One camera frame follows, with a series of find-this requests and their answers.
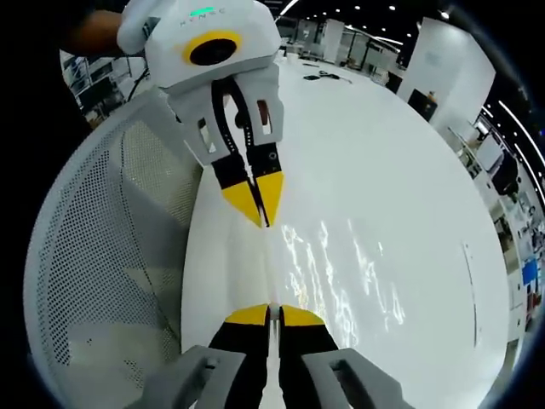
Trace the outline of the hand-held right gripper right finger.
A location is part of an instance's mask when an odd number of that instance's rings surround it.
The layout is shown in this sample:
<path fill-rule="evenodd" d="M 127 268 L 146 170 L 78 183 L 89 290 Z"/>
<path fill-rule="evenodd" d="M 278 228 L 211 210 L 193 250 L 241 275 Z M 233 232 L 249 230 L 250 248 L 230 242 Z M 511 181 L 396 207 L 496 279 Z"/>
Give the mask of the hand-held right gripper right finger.
<path fill-rule="evenodd" d="M 404 408 L 401 384 L 355 349 L 336 345 L 314 313 L 279 307 L 279 383 L 288 408 Z"/>

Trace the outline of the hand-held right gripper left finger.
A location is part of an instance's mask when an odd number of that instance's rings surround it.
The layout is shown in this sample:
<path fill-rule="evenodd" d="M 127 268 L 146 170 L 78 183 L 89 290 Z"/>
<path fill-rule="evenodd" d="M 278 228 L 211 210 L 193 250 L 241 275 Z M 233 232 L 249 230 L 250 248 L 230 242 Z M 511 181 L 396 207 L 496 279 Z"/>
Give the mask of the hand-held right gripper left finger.
<path fill-rule="evenodd" d="M 257 408 L 267 384 L 271 311 L 242 308 L 208 346 L 195 345 L 150 376 L 141 408 Z"/>

